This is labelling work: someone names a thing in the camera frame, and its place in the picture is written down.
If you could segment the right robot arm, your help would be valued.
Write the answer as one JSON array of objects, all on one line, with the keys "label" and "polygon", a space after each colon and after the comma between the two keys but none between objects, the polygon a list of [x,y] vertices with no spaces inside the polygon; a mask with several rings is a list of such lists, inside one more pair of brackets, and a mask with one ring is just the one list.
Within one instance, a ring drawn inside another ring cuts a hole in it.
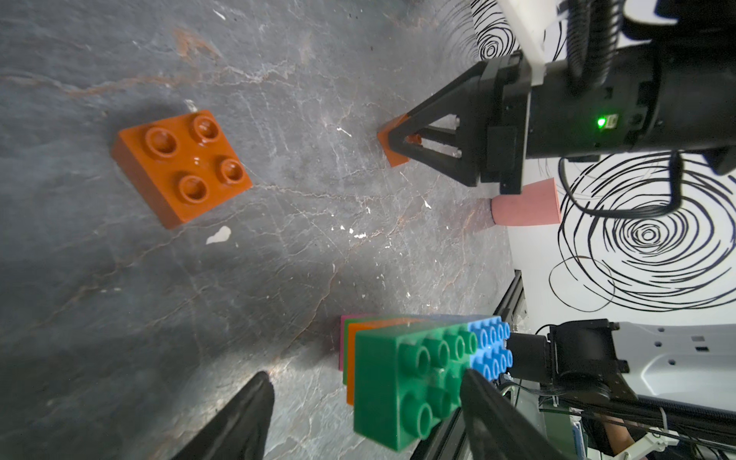
[{"label": "right robot arm", "polygon": [[735,31],[654,26],[605,47],[604,71],[520,54],[474,65],[387,125],[388,153],[466,186],[521,196],[525,160],[556,160],[563,188],[554,296],[590,320],[551,328],[517,371],[580,408],[671,420],[735,439],[735,329],[644,327],[607,307],[703,314],[735,302]]}]

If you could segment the brown square brick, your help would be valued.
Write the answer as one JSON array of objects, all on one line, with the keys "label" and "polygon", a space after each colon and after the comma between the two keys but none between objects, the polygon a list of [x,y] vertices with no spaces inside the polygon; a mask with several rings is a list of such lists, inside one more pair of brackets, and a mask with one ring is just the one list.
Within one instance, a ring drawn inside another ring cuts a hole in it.
[{"label": "brown square brick", "polygon": [[121,130],[111,156],[167,229],[191,222],[252,187],[208,110]]}]

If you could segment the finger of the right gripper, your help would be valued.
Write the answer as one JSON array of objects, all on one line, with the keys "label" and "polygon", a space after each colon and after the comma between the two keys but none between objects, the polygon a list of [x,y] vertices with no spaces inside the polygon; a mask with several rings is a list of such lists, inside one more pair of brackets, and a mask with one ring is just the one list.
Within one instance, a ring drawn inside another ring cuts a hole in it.
[{"label": "finger of the right gripper", "polygon": [[487,128],[489,126],[489,91],[481,82],[488,61],[474,64],[469,70],[411,109],[406,119],[412,128],[427,127],[431,122],[454,114],[461,124]]},{"label": "finger of the right gripper", "polygon": [[[422,143],[409,140],[418,134],[421,140],[453,147],[460,152],[460,157],[454,157],[435,149],[428,149]],[[457,130],[439,128],[438,126],[424,126],[414,129],[408,123],[402,123],[389,134],[392,143],[397,143],[396,151],[423,163],[431,169],[444,174],[467,187],[476,187],[479,182],[479,153],[478,149],[469,143]]]}]

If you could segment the blue square brick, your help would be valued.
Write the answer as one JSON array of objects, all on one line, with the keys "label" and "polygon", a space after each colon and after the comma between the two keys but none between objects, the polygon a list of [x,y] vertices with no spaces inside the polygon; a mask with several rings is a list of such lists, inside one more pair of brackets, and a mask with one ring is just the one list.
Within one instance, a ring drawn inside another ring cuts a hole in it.
[{"label": "blue square brick", "polygon": [[498,319],[495,315],[487,314],[427,314],[425,318],[434,321],[456,321],[456,322],[477,322],[477,321],[496,321]]}]

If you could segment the orange rectangular brick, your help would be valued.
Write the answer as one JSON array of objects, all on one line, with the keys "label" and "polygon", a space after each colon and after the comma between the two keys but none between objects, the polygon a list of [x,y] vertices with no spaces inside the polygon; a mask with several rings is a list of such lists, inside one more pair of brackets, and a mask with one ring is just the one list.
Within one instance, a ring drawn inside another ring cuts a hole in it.
[{"label": "orange rectangular brick", "polygon": [[359,423],[374,417],[395,425],[406,396],[414,399],[417,411],[429,408],[429,348],[448,345],[427,320],[360,320],[348,325],[347,340],[347,403],[354,406]]}]

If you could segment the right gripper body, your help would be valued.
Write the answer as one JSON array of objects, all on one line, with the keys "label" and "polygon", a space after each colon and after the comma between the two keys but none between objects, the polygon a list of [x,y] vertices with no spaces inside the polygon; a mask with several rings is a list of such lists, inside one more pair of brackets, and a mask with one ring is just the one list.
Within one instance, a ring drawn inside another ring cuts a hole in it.
[{"label": "right gripper body", "polygon": [[498,62],[479,179],[521,191],[526,159],[700,153],[735,170],[735,33],[710,31],[617,50],[607,80],[573,90],[568,64],[532,86],[518,57]]}]

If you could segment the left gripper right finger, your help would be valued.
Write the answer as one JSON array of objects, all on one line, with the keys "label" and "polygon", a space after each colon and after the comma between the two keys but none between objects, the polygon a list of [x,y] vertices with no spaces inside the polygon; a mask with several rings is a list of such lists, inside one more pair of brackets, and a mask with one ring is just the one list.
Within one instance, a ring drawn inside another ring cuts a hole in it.
[{"label": "left gripper right finger", "polygon": [[463,375],[460,400],[475,460],[567,459],[494,385],[473,369]]}]

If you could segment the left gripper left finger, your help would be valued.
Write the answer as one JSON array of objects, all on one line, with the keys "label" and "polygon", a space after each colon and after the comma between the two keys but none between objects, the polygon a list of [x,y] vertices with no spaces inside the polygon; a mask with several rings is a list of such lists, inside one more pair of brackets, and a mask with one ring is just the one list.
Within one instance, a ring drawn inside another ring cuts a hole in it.
[{"label": "left gripper left finger", "polygon": [[274,402],[274,386],[268,373],[260,371],[174,460],[263,459]]}]

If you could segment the green brick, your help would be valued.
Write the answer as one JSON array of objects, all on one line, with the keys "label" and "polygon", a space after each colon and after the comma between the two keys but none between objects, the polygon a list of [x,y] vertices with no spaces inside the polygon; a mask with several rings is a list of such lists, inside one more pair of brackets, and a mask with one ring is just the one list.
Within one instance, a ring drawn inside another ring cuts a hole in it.
[{"label": "green brick", "polygon": [[342,371],[343,383],[348,388],[355,388],[358,383],[358,389],[361,389],[361,380],[375,381],[372,377],[374,368],[380,366],[386,356],[391,356],[391,336],[387,333],[395,326],[406,329],[406,321],[405,317],[372,317],[371,320],[349,322],[345,366]]},{"label": "green brick", "polygon": [[478,340],[465,322],[349,327],[354,432],[400,452],[460,406],[460,383]]}]

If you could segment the light blue vertical brick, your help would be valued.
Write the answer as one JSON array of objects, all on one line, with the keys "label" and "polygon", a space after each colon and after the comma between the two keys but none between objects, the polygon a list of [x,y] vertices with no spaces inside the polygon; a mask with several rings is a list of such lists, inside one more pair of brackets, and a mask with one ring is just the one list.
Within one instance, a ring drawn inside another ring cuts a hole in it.
[{"label": "light blue vertical brick", "polygon": [[507,348],[511,326],[498,316],[496,321],[468,323],[468,331],[477,339],[477,349],[471,354],[470,365],[487,381],[496,381],[514,365],[514,356]]}]

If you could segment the small brown brick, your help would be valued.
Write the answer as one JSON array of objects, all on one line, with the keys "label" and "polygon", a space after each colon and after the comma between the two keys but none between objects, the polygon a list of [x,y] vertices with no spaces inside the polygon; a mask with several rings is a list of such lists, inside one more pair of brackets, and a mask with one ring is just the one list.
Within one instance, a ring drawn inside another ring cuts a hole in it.
[{"label": "small brown brick", "polygon": [[378,131],[377,138],[379,140],[379,144],[381,145],[383,153],[391,168],[396,168],[410,161],[408,157],[396,151],[396,147],[398,146],[398,144],[392,143],[389,136],[392,130],[400,126],[402,123],[406,122],[406,120],[408,119],[408,113],[400,115],[390,122],[382,125]]}]

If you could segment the pink square brick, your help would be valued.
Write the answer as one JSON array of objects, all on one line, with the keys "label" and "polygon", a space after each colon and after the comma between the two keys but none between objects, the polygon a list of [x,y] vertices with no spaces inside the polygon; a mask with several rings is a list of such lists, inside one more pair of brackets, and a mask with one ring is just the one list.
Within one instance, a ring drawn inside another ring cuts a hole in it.
[{"label": "pink square brick", "polygon": [[339,371],[344,370],[345,366],[345,355],[346,355],[346,347],[347,347],[347,327],[349,322],[354,320],[371,320],[372,316],[370,314],[352,314],[352,315],[343,315],[340,318],[340,336],[339,336],[339,355],[338,355],[338,369]]}]

